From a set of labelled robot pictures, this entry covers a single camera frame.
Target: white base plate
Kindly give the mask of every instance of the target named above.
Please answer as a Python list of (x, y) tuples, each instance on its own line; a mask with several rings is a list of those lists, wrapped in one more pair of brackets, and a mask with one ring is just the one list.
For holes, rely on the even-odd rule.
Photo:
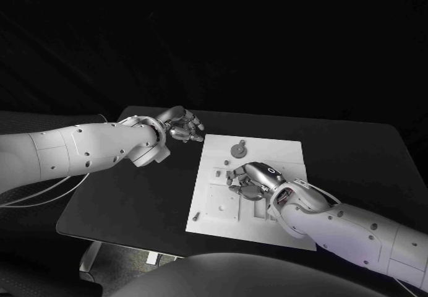
[[(236, 159), (231, 155), (231, 147), (241, 140), (245, 140), (246, 156)], [(254, 161), (274, 167), (287, 181), (295, 178), (307, 181), (300, 142), (208, 134), (186, 231), (316, 251), (314, 241), (308, 237), (297, 239), (288, 235), (275, 218), (265, 213), (265, 199), (252, 202), (228, 189), (226, 171)]]

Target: white platform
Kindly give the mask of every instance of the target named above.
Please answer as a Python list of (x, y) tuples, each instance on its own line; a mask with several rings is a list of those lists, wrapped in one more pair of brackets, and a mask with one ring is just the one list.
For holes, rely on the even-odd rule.
[[(236, 159), (231, 155), (231, 147), (241, 140), (245, 140), (248, 153)], [(316, 251), (314, 241), (308, 237), (297, 239), (290, 236), (275, 218), (267, 214), (265, 199), (252, 202), (228, 189), (226, 171), (254, 161), (274, 167), (287, 181), (295, 178), (307, 181), (300, 142), (208, 134), (186, 231)]]

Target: robotic hand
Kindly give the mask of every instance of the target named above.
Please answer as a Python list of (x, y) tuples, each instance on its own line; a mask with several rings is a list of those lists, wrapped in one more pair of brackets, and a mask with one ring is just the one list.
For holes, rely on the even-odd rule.
[[(239, 186), (232, 186), (238, 178)], [(342, 204), (301, 179), (251, 162), (228, 176), (229, 190), (245, 199), (269, 199), (268, 213), (295, 238), (314, 242), (344, 260), (428, 291), (428, 236), (365, 209)], [(330, 204), (321, 195), (327, 195)]]
[(120, 123), (82, 124), (50, 131), (0, 136), (0, 193), (14, 187), (111, 168), (124, 158), (135, 166), (170, 155), (166, 133), (202, 142), (200, 120), (182, 106), (156, 118), (133, 116)]

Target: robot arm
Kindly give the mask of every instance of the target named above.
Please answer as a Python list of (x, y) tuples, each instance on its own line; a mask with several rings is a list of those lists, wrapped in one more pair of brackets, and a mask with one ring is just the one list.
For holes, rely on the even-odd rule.
[(182, 106), (156, 118), (133, 116), (120, 123), (84, 124), (56, 130), (0, 136), (0, 193), (14, 187), (111, 168), (124, 158), (135, 166), (170, 155), (173, 138), (203, 141), (196, 116)]
[(241, 186), (229, 190), (249, 200), (269, 199), (268, 213), (291, 236), (311, 237), (344, 260), (428, 291), (424, 233), (365, 209), (330, 205), (320, 189), (300, 179), (287, 182), (267, 164), (245, 164), (228, 180), (236, 177)]

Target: black table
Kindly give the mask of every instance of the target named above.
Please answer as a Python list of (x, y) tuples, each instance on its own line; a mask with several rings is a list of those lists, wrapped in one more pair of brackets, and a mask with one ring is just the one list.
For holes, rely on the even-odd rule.
[[(156, 116), (164, 108), (128, 107)], [(193, 111), (206, 133), (303, 144), (307, 180), (352, 204), (428, 233), (428, 191), (396, 129), (385, 124)], [(285, 259), (363, 283), (383, 293), (404, 293), (392, 279), (347, 263), (329, 251), (186, 232), (202, 143), (171, 139), (171, 155), (137, 168), (122, 160), (88, 176), (58, 221), (63, 235), (176, 256), (241, 252)]]

